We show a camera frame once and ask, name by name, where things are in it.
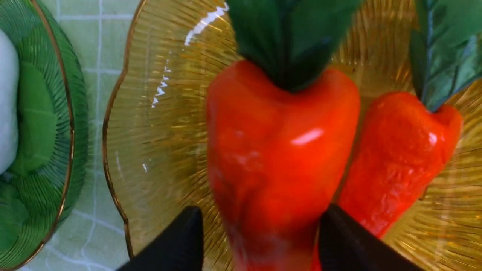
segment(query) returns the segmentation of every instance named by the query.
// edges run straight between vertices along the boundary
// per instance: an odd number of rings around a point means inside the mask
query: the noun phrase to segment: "amber glass plate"
[[[20,60],[18,152],[0,176],[2,184],[18,191],[29,213],[12,247],[0,251],[0,270],[15,270],[44,247],[79,197],[87,162],[88,114],[79,61],[39,0],[0,0],[0,29]],[[0,212],[0,225],[9,219]]]
[[[206,177],[206,88],[239,59],[221,0],[144,0],[103,130],[106,176],[132,255],[188,204],[205,223],[205,270],[231,270]],[[333,63],[360,87],[362,111],[388,91],[412,91],[412,0],[367,0]],[[482,270],[482,84],[450,102],[464,115],[453,160],[385,241],[426,270]]]

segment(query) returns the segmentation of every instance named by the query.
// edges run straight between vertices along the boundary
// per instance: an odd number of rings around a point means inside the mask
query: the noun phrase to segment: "green leaf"
[[[18,197],[14,186],[0,182],[0,253],[15,244],[28,218],[28,211]]]
[[[43,74],[30,63],[21,63],[18,96],[19,144],[10,166],[28,176],[45,166],[55,147],[57,116]]]
[[[363,0],[227,0],[239,53],[292,93],[330,62]]]
[[[428,110],[482,77],[482,1],[416,0],[410,40],[413,83]]]

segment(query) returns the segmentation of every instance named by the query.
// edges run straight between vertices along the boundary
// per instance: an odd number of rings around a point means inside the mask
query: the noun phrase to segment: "green stem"
[[[312,84],[362,0],[227,0],[238,52],[290,93]]]

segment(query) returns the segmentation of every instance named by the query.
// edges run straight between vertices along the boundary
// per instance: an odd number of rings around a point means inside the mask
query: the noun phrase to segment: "green glass plate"
[[[29,212],[13,247],[0,251],[0,270],[15,270],[43,248],[79,197],[88,158],[88,108],[72,45],[42,3],[0,0],[0,29],[20,59],[19,148],[0,177],[18,189]]]

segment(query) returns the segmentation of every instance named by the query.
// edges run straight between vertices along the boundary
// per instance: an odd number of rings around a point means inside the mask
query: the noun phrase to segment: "light green tile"
[[[31,262],[28,263],[28,266],[26,268],[20,269],[20,271],[28,271],[28,270],[48,270],[47,267],[45,266],[45,259],[48,257],[49,253],[47,252],[46,249],[41,250],[33,259]]]
[[[97,126],[97,137],[95,142],[95,159],[97,161],[94,169],[96,172],[104,172],[104,166],[102,164],[102,124],[96,123]]]
[[[85,176],[84,186],[82,187],[82,191],[80,192],[79,200],[75,204],[74,208],[74,210],[88,214],[90,216],[94,215],[94,180],[95,172],[93,170],[88,170]]]
[[[89,234],[94,222],[73,213],[56,233],[55,249],[72,260],[83,260],[80,248],[89,242]]]
[[[112,90],[119,79],[117,74],[101,74],[100,77],[100,93],[99,93],[99,116],[100,121],[103,120],[107,109],[107,103],[109,103]]]
[[[110,195],[105,175],[102,173],[97,173],[96,178],[97,219],[109,223],[116,228],[123,229],[124,223],[114,202],[112,201],[112,196]]]
[[[54,17],[57,16],[57,0],[41,0]]]
[[[130,20],[103,20],[101,68],[122,69],[124,61],[124,50],[127,32],[129,31]]]
[[[107,268],[116,269],[126,260],[123,234],[97,224],[91,241],[85,247],[86,257]]]
[[[98,156],[98,142],[100,141],[100,132],[97,130],[98,124],[96,122],[89,123],[89,152],[86,164],[87,170],[96,170],[96,165],[100,163],[102,157]]]
[[[85,87],[87,89],[87,102],[89,104],[89,121],[97,120],[97,81],[96,72],[84,72]]]
[[[74,46],[82,68],[97,68],[99,21],[68,20],[60,26]]]
[[[60,15],[98,15],[99,0],[60,1]]]
[[[44,265],[48,265],[49,271],[89,271],[89,268],[77,261],[58,256],[53,252],[46,258]]]
[[[139,5],[139,0],[104,0],[103,14],[133,14]]]

